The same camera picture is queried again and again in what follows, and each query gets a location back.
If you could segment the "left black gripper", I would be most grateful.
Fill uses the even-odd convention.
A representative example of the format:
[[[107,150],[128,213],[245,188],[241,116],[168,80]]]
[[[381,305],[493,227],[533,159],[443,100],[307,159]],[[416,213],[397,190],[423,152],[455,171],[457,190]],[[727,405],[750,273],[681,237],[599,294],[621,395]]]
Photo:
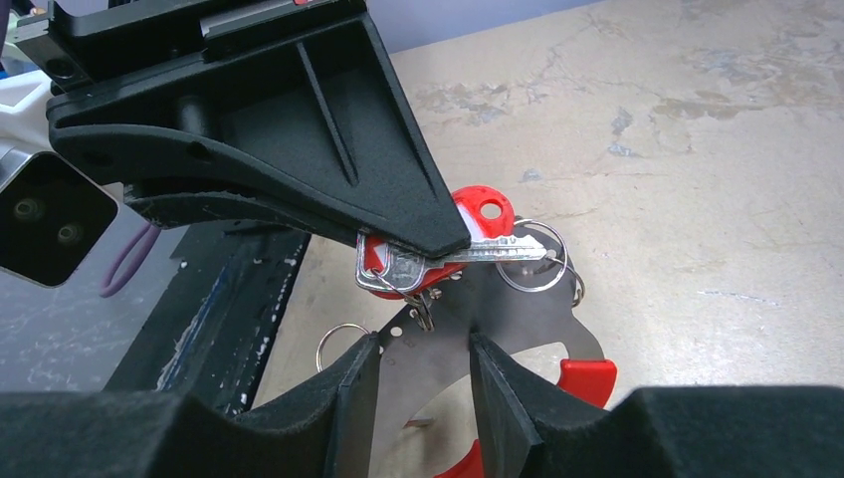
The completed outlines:
[[[350,247],[368,233],[439,257],[470,235],[366,10],[51,1],[10,39],[76,89],[48,103],[54,150],[151,223],[255,221]]]

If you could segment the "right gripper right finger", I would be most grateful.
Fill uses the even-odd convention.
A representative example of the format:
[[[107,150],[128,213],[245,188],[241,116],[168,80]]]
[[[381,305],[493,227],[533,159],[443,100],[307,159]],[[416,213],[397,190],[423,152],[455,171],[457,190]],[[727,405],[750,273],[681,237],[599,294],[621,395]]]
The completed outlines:
[[[834,386],[657,386],[593,406],[481,334],[469,344],[490,477],[839,477]]]

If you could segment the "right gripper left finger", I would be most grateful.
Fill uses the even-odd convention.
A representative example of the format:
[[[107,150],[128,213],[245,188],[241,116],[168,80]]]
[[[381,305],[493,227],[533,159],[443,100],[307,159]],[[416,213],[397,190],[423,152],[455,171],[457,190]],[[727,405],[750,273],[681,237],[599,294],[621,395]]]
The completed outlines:
[[[380,354],[360,338],[283,395],[227,417],[176,392],[5,393],[5,477],[364,477]]]

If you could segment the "red handled metal key tool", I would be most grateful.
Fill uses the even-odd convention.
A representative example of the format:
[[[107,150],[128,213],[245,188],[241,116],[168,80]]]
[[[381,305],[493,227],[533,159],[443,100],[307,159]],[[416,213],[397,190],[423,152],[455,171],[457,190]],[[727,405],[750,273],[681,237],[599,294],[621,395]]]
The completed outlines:
[[[568,357],[560,364],[558,386],[603,407],[617,378],[595,335],[572,311],[576,277],[566,271],[552,288],[519,292],[495,266],[473,265],[458,281],[440,284],[432,305],[435,329],[424,332],[402,309],[380,331],[380,363],[370,467],[377,468],[400,429],[424,405],[470,371],[469,335],[480,332],[508,354],[560,343]]]

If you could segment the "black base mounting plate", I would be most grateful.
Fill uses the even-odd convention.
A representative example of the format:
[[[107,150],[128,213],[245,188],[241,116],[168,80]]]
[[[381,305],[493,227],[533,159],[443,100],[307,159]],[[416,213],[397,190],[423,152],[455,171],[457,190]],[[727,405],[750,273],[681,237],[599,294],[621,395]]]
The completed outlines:
[[[175,276],[105,385],[252,408],[311,236],[253,221],[191,226]]]

